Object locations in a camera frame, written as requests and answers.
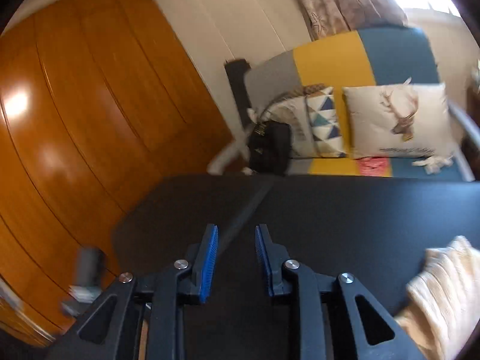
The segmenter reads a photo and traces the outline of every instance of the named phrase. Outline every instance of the striped towel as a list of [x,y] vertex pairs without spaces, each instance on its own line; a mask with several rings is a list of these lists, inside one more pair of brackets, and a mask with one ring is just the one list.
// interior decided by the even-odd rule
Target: striped towel
[[480,252],[465,237],[426,250],[407,285],[410,304],[395,318],[429,360],[453,360],[480,319]]

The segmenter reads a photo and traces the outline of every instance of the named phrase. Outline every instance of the teal triangle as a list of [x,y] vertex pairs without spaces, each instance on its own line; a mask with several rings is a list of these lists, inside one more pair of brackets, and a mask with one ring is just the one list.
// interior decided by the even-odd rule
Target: teal triangle
[[340,136],[340,130],[337,126],[333,126],[332,130],[330,130],[330,134],[328,134],[327,139],[332,139]]
[[315,120],[312,122],[313,127],[320,127],[320,126],[326,126],[329,125],[330,123],[328,122],[327,119],[325,119],[322,115],[317,114],[315,117]]
[[326,111],[328,109],[335,109],[332,98],[330,96],[326,98],[325,103],[323,103],[319,111]]

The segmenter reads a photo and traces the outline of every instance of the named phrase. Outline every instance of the beige wall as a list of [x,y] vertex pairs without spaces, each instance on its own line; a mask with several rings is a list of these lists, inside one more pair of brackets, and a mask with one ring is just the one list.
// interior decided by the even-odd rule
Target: beige wall
[[[9,25],[54,0],[25,0]],[[156,0],[205,81],[235,137],[242,128],[223,64],[253,66],[310,41],[296,0]],[[479,48],[463,21],[440,12],[408,10],[430,38],[448,95],[465,104],[465,83]]]

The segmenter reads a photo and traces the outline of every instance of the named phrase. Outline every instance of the deer head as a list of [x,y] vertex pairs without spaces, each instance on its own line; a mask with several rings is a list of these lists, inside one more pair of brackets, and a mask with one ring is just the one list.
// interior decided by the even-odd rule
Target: deer head
[[406,142],[413,138],[413,117],[415,116],[419,108],[419,98],[418,96],[407,95],[410,103],[412,104],[412,112],[410,112],[407,116],[402,116],[392,104],[392,93],[387,95],[385,91],[382,92],[382,97],[385,99],[385,102],[382,101],[381,104],[387,108],[388,112],[392,113],[395,116],[395,119],[397,119],[397,125],[392,128],[392,133],[402,134],[402,141]]

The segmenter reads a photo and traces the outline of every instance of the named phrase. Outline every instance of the silver bolt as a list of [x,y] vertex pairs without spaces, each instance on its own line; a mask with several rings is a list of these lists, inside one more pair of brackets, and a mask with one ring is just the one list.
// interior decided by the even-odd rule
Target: silver bolt
[[288,259],[285,261],[285,267],[289,269],[298,269],[300,263],[296,259]]
[[118,277],[118,280],[121,281],[122,283],[128,283],[133,278],[134,278],[134,276],[130,272],[124,272],[124,273],[120,274],[120,276]]
[[350,283],[353,283],[355,278],[353,277],[352,274],[345,272],[344,274],[340,275],[340,280],[343,281],[344,283],[350,284]]
[[185,259],[177,259],[177,261],[173,263],[173,266],[177,269],[185,269],[188,268],[188,261]]

